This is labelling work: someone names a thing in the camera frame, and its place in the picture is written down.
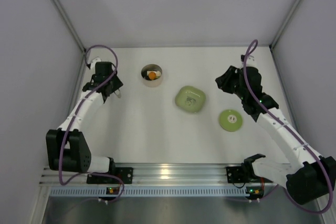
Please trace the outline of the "black oval food piece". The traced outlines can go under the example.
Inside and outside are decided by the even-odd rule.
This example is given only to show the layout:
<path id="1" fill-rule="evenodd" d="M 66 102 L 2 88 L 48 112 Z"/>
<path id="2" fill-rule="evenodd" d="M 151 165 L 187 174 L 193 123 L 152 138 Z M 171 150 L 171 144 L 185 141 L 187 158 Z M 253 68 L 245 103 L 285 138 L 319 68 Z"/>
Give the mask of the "black oval food piece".
<path id="1" fill-rule="evenodd" d="M 148 74 L 149 74 L 149 71 L 148 71 L 148 70 L 144 70 L 144 71 L 142 72 L 142 76 L 143 76 L 144 78 L 146 78 L 146 77 L 148 76 Z"/>

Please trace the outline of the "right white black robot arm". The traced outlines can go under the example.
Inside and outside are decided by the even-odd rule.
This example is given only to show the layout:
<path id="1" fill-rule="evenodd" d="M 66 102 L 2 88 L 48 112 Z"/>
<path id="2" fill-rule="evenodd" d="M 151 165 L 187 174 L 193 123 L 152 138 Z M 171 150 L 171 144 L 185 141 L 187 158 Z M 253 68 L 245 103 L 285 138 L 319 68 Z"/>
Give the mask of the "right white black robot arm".
<path id="1" fill-rule="evenodd" d="M 279 164 L 264 154 L 248 157 L 241 164 L 245 181 L 270 180 L 299 205 L 333 193 L 335 159 L 323 157 L 294 130 L 278 103 L 263 92 L 257 68 L 230 66 L 215 82 L 220 90 L 240 98 L 244 111 L 269 134 L 289 162 Z"/>

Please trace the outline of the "silver metal tongs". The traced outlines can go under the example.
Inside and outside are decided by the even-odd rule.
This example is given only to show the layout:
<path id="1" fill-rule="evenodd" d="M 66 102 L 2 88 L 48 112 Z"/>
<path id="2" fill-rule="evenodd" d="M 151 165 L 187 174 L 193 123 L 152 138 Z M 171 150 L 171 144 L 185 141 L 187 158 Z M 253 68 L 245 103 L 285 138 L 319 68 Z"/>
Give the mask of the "silver metal tongs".
<path id="1" fill-rule="evenodd" d="M 121 98 L 122 97 L 122 95 L 121 95 L 121 91 L 120 90 L 117 90 L 116 92 L 115 92 L 115 95 L 117 96 L 117 98 Z"/>

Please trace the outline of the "orange round food piece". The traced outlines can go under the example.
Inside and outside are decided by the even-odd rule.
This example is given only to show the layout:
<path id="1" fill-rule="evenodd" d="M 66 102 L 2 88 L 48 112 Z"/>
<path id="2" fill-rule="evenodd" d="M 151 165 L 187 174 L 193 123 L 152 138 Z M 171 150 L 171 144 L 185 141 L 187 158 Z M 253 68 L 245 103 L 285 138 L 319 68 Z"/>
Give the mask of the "orange round food piece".
<path id="1" fill-rule="evenodd" d="M 149 77 L 150 80 L 155 80 L 157 78 L 157 75 L 156 75 L 155 72 L 150 72 L 148 74 L 148 77 Z"/>

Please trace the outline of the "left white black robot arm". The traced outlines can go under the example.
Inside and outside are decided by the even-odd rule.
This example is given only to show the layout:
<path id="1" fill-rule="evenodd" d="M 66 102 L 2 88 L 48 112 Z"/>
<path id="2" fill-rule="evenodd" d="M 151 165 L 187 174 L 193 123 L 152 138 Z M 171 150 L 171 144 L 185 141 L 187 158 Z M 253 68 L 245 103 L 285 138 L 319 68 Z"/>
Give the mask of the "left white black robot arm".
<path id="1" fill-rule="evenodd" d="M 107 98 L 123 83 L 117 77 L 116 66 L 109 61 L 91 64 L 94 74 L 83 89 L 79 101 L 55 130 L 46 134 L 49 168 L 75 173 L 113 173 L 115 164 L 110 157 L 92 156 L 84 136 L 84 129 Z"/>

